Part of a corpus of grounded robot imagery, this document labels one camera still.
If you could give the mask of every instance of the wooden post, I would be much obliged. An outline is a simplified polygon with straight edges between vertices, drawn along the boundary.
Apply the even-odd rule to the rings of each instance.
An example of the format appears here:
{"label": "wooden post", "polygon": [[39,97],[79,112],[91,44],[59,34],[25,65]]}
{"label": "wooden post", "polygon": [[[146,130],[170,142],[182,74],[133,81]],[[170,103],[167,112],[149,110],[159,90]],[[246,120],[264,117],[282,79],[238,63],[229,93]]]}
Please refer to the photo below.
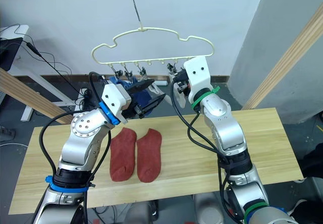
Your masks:
{"label": "wooden post", "polygon": [[[64,110],[54,105],[48,99],[39,95],[37,92],[29,88],[24,83],[7,73],[5,70],[0,68],[0,91],[10,95],[16,100],[24,103],[27,106],[39,111],[40,113],[53,118],[62,113]],[[70,124],[72,116],[65,116],[57,121],[62,124]]]}
{"label": "wooden post", "polygon": [[242,109],[257,107],[323,34],[323,3]]}

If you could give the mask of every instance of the gray floor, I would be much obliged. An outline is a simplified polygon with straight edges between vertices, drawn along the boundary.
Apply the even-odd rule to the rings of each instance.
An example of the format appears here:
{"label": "gray floor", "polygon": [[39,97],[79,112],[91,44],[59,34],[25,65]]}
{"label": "gray floor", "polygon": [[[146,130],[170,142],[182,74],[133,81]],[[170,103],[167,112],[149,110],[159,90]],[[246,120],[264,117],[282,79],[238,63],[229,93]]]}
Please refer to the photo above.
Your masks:
{"label": "gray floor", "polygon": [[[241,106],[231,96],[226,84],[219,85],[221,90],[218,92],[218,95],[228,101],[233,110],[239,110]],[[29,86],[40,92],[51,101],[58,100],[36,83],[31,83]],[[68,85],[64,83],[57,83],[55,86],[71,98],[77,97],[77,93],[71,91]],[[86,83],[78,83],[76,86],[88,87]],[[165,92],[169,92],[168,87],[161,88]],[[28,145],[33,128],[43,126],[48,121],[47,117],[39,116],[33,113],[29,122],[21,122],[20,117],[23,110],[23,104],[9,96],[6,96],[2,105],[0,106],[0,125],[15,129],[16,137],[13,141],[2,142],[1,144],[15,142]],[[193,111],[189,105],[186,105],[185,109],[182,110],[182,113],[184,115],[192,114]],[[173,115],[175,115],[173,108],[170,107],[166,102],[163,102],[158,107],[158,110],[154,110],[149,117]],[[284,125],[285,131],[298,159],[301,159],[305,154],[313,150],[317,144],[323,142],[323,132],[317,127],[317,125],[323,127],[322,122],[317,117],[313,117],[302,124]],[[30,222],[30,214],[8,215],[12,195],[25,152],[25,147],[17,145],[4,146],[0,148],[0,223],[3,224]],[[287,182],[266,185],[265,189],[268,193],[271,205],[283,207],[286,210],[291,209],[299,199],[318,199],[311,180],[306,180],[302,184]],[[117,222],[123,221],[124,215],[129,206],[129,204],[117,206]],[[191,196],[159,200],[159,210],[159,219],[155,223],[185,223],[186,221],[195,221],[194,206]],[[93,220],[95,218],[93,210],[89,209],[88,212],[89,219]],[[113,210],[111,207],[101,216],[106,223],[113,223]]]}

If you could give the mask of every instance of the power strip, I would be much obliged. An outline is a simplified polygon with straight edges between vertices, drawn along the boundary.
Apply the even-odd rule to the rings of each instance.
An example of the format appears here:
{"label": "power strip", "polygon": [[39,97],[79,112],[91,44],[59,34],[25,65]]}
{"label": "power strip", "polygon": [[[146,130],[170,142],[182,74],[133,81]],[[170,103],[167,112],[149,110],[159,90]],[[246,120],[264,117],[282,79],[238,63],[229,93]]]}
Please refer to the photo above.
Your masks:
{"label": "power strip", "polygon": [[5,93],[3,93],[2,91],[0,91],[0,104],[2,103],[3,99],[5,98]]}

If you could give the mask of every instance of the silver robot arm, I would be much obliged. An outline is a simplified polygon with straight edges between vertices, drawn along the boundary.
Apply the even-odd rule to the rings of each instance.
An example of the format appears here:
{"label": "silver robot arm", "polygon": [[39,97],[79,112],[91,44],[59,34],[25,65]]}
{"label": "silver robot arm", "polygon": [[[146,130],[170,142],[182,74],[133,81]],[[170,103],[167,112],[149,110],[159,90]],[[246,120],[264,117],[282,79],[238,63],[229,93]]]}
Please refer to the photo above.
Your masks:
{"label": "silver robot arm", "polygon": [[227,175],[229,185],[226,193],[234,212],[233,218],[236,222],[244,220],[245,224],[297,223],[285,212],[268,205],[267,194],[251,162],[242,128],[232,116],[230,104],[214,93],[205,57],[186,61],[184,69],[177,74],[180,79],[175,77],[175,80],[189,85],[188,101],[195,111],[204,115],[204,121],[211,129],[221,153],[221,167]]}
{"label": "silver robot arm", "polygon": [[120,122],[126,124],[127,118],[135,115],[144,117],[146,112],[162,101],[165,94],[141,107],[132,97],[152,82],[153,80],[144,80],[127,90],[121,84],[106,84],[102,101],[99,103],[100,108],[74,117],[70,136],[62,149],[58,169],[53,176],[47,176],[45,179],[49,186],[36,209],[32,223],[87,223],[87,219],[84,219],[86,212],[81,203],[88,188],[95,186],[90,183],[94,178],[94,172],[91,171],[100,152],[102,140],[115,125]]}

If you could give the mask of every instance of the light wood tabletop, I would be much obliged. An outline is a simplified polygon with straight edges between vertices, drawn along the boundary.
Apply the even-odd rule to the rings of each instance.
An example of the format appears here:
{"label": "light wood tabletop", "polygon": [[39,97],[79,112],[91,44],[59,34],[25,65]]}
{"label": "light wood tabletop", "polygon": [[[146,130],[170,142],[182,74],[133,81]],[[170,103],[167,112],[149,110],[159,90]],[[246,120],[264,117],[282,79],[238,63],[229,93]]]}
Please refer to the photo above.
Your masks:
{"label": "light wood tabletop", "polygon": [[[263,184],[302,179],[303,175],[288,141],[282,123],[274,108],[232,112],[244,131],[248,149]],[[190,121],[193,116],[185,116]],[[216,156],[189,141],[186,126],[177,116],[130,120],[112,130],[112,137],[123,127],[133,129],[137,139],[149,128],[158,130],[162,137],[161,172],[151,183],[139,181],[136,173],[123,182],[113,182],[109,174],[110,154],[106,156],[93,181],[95,188],[88,192],[88,208],[132,203],[219,190]],[[201,116],[195,128],[211,139],[211,131]],[[9,214],[32,213],[47,186],[44,178],[51,168],[38,145],[41,127],[34,129],[19,174]],[[70,126],[49,127],[44,136],[45,146],[55,163],[70,134]],[[103,140],[100,155],[104,152]]]}

